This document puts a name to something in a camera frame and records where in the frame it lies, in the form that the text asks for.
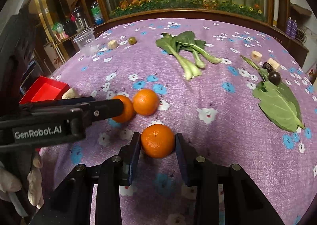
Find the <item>white gloved left hand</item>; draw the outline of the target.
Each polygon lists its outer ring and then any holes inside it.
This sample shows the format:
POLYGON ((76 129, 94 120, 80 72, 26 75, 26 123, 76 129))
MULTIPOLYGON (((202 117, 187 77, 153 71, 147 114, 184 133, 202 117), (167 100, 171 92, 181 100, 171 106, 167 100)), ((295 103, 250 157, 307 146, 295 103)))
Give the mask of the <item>white gloved left hand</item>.
MULTIPOLYGON (((43 167, 41 156, 38 152, 33 155, 31 171, 27 176, 29 188, 27 197, 32 206, 40 209, 44 204, 42 194, 42 175, 40 169, 43 167)), ((9 198, 9 193, 17 192, 21 189, 20 180, 10 172, 8 172, 1 162, 1 200, 12 202, 9 198)))

